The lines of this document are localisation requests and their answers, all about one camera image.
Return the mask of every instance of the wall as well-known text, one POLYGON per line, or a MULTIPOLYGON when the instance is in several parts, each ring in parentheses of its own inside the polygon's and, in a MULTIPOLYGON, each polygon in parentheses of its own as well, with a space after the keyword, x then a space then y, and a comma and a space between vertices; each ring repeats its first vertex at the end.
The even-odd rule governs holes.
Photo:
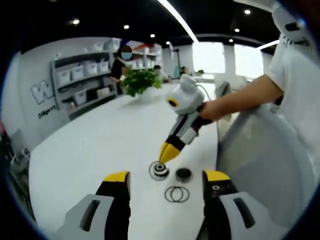
MULTIPOLYGON (((58 53, 60 58, 79 55, 93 50, 96 43, 104 43, 109 37, 81 37, 64 39, 36 47, 24 54, 18 53, 9 66, 1 98, 2 121, 11 137, 21 129, 27 139, 26 147, 34 149, 41 141, 61 127, 64 118, 52 110, 41 118, 39 113, 55 106, 51 86, 50 62, 58 53), (33 93, 31 88, 38 88, 33 93)), ((140 42, 127 43, 132 48, 140 42)))
MULTIPOLYGON (((180 66, 188 67, 190 71, 195 71, 193 64, 193 50, 191 45, 178 46, 174 49, 179 49, 180 66)), ((236 75, 236 59, 234 47, 230 45, 224 45, 224 57, 225 57, 225 73, 215 73, 214 79, 217 83, 221 81, 228 81, 231 87, 235 90, 241 88, 245 83, 246 79, 243 76, 236 75)), ((169 48, 162 50, 163 58, 163 71, 173 76, 175 67, 178 65, 177 54, 174 53, 173 59, 171 59, 169 48)), ((269 64, 272 60, 272 55, 262 53, 263 69, 268 70, 269 64)))

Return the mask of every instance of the cable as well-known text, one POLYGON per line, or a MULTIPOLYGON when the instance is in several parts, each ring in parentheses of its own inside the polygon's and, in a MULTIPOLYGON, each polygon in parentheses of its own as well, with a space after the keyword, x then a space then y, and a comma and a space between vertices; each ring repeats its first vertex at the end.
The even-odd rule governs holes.
POLYGON ((203 86, 201 86, 201 85, 195 85, 195 86, 196 87, 201 87, 203 89, 203 91, 205 92, 206 96, 208 97, 208 99, 211 101, 211 97, 209 96, 207 90, 203 86))

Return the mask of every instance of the white storage bin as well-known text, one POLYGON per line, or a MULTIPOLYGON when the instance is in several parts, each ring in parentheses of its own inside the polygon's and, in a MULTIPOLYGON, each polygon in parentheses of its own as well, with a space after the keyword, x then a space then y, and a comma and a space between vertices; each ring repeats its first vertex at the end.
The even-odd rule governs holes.
POLYGON ((72 80, 82 79, 84 77, 84 66, 76 66, 71 69, 72 80))
POLYGON ((149 54, 150 53, 150 48, 149 47, 145 47, 144 48, 144 53, 145 54, 149 54))
POLYGON ((105 73, 108 71, 109 71, 109 62, 108 61, 99 62, 99 72, 105 73))
POLYGON ((132 68, 133 68, 133 69, 137 69, 137 68, 138 68, 137 61, 133 61, 133 62, 132 62, 132 68))
POLYGON ((109 87, 105 87, 105 88, 99 89, 97 91, 97 95, 98 95, 99 98, 106 97, 109 94, 110 94, 110 88, 109 87))
POLYGON ((104 44, 102 42, 98 42, 94 45, 94 50, 102 51, 104 49, 104 44))
POLYGON ((87 101, 87 90, 78 91, 73 95, 73 100, 79 106, 87 101))
POLYGON ((146 67, 147 67, 148 69, 152 68, 152 66, 151 66, 151 60, 150 60, 150 59, 147 59, 147 60, 146 60, 146 67))
POLYGON ((95 75, 98 73, 98 67, 96 62, 87 63, 85 65, 85 69, 88 75, 95 75))
POLYGON ((144 61, 142 59, 138 59, 137 61, 137 67, 139 69, 142 69, 144 67, 144 61))
POLYGON ((57 73, 60 85, 67 84, 71 81, 70 70, 64 70, 57 73))

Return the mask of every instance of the ceiling light strip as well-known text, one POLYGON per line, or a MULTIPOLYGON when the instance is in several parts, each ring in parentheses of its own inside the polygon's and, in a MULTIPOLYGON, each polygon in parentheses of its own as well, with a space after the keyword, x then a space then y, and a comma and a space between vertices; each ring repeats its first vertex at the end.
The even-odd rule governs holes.
POLYGON ((196 35, 192 32, 189 25, 186 23, 186 21, 182 18, 182 16, 177 12, 177 10, 167 1, 167 0, 157 0, 162 6, 164 6, 171 14, 174 16, 174 18, 181 24, 181 26, 184 28, 186 33, 190 36, 192 41, 194 43, 198 43, 198 39, 196 35))
POLYGON ((265 48, 268 48, 268 47, 270 47, 272 45, 276 45, 278 43, 279 43, 279 40, 275 40, 275 41, 269 42, 269 43, 267 43, 265 45, 258 46, 256 49, 258 49, 258 50, 265 49, 265 48))

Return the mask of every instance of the desk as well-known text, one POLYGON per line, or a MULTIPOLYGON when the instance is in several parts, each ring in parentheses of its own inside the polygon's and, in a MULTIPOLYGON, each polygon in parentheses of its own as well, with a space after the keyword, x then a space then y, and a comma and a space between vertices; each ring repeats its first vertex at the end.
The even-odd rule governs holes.
MULTIPOLYGON (((215 85, 201 85, 214 99, 215 85)), ((216 167, 216 123, 204 126, 199 137, 168 162, 166 180, 155 181, 148 172, 177 117, 164 99, 175 86, 168 83, 155 90, 152 103, 123 96, 101 105, 32 151, 30 199, 43 231, 52 233, 62 226, 66 212, 87 194, 95 194, 105 176, 127 170, 131 172, 129 240, 196 239, 204 219, 201 172, 216 167), (175 170, 181 167, 191 169, 189 183, 176 181, 175 170), (189 200, 166 201, 164 193, 170 186, 186 187, 189 200)))

